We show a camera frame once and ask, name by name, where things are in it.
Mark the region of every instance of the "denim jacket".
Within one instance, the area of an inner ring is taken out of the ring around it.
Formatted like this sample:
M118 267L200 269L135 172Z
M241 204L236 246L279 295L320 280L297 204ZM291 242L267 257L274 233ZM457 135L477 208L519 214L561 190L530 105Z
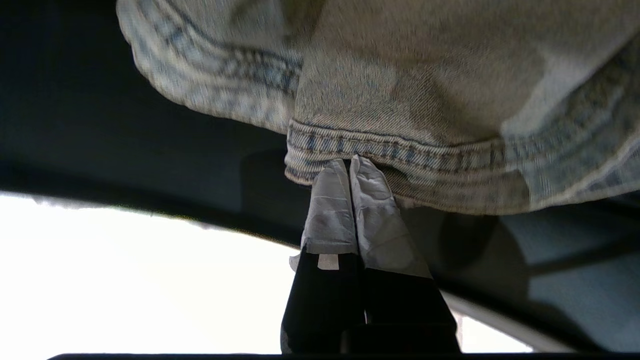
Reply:
M634 0L119 0L168 99L287 134L311 184L360 154L399 200L509 214L640 189Z

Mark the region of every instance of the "light wash denim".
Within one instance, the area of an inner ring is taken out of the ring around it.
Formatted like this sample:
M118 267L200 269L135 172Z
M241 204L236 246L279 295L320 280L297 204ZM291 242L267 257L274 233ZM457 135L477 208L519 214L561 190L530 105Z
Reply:
M635 0L119 0L189 108L287 134L312 184L360 154L405 204L511 214L640 189Z

